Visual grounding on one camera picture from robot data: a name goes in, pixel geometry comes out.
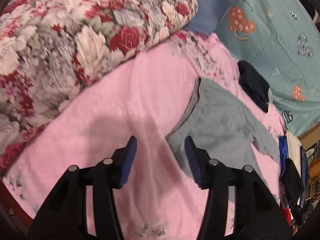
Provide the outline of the black garment in pile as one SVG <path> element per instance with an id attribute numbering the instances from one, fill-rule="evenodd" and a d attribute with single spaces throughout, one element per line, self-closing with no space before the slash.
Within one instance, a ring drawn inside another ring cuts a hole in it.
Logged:
<path id="1" fill-rule="evenodd" d="M 287 158 L 285 168 L 280 173 L 279 182 L 281 205 L 287 207 L 289 202 L 298 204 L 304 192 L 304 186 L 296 166 L 290 158 Z"/>

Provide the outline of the pink floral bed sheet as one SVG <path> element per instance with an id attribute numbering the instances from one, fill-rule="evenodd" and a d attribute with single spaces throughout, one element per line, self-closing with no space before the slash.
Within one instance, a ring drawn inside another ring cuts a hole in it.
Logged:
<path id="1" fill-rule="evenodd" d="M 126 239 L 195 239 L 207 200 L 179 167 L 167 135 L 182 117 L 198 77 L 238 97 L 274 138 L 284 124 L 238 84 L 238 65 L 216 34 L 181 31 L 85 89 L 28 146 L 3 178 L 1 195 L 26 222 L 70 165 L 80 168 L 138 140 L 129 181 L 114 193 Z"/>

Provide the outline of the wooden headboard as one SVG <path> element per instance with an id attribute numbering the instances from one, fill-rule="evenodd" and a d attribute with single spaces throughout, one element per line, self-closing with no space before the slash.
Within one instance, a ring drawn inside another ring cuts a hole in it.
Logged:
<path id="1" fill-rule="evenodd" d="M 311 147 L 320 139 L 320 123 L 310 128 L 299 136 L 299 140 L 305 149 Z"/>

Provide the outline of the red floral quilt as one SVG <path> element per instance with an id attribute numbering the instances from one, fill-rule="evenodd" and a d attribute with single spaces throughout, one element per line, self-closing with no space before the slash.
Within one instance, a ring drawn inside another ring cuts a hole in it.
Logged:
<path id="1" fill-rule="evenodd" d="M 197 10 L 197 0 L 10 0 L 1 11 L 1 172 L 85 87 Z"/>

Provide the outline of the grey fleece pants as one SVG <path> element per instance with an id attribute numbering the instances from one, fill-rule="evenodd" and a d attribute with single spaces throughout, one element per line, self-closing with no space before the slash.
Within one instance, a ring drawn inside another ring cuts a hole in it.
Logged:
<path id="1" fill-rule="evenodd" d="M 210 79 L 198 78 L 187 108 L 167 136 L 180 166 L 191 176 L 184 141 L 191 136 L 198 148 L 232 168 L 251 165 L 262 175 L 252 148 L 279 163 L 276 141 L 249 108 Z"/>

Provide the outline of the white textured cloth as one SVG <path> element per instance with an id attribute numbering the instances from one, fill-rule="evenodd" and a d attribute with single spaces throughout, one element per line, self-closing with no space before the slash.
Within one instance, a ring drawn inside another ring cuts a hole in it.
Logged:
<path id="1" fill-rule="evenodd" d="M 302 146 L 300 140 L 295 137 L 290 131 L 286 132 L 288 157 L 293 161 L 298 174 L 301 176 L 301 152 Z"/>

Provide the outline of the blue garment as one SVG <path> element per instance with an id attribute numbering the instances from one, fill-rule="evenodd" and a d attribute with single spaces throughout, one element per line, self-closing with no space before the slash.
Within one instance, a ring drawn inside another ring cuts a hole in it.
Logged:
<path id="1" fill-rule="evenodd" d="M 288 158 L 288 144 L 287 144 L 287 136 L 283 135 L 279 137 L 279 153 L 280 153 L 280 165 L 281 168 L 285 168 L 286 160 Z"/>

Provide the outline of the folded black garment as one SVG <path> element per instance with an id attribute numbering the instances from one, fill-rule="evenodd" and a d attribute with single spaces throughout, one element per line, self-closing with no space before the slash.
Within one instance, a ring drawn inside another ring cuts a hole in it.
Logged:
<path id="1" fill-rule="evenodd" d="M 272 102 L 272 92 L 267 81 L 247 61 L 239 61 L 239 84 L 252 101 L 265 113 Z"/>

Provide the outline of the teal heart pattern pillow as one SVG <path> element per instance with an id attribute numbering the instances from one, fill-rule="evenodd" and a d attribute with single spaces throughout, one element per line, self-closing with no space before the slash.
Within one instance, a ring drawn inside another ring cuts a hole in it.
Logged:
<path id="1" fill-rule="evenodd" d="M 319 32 L 299 0 L 235 0 L 216 34 L 269 83 L 291 133 L 319 122 Z"/>

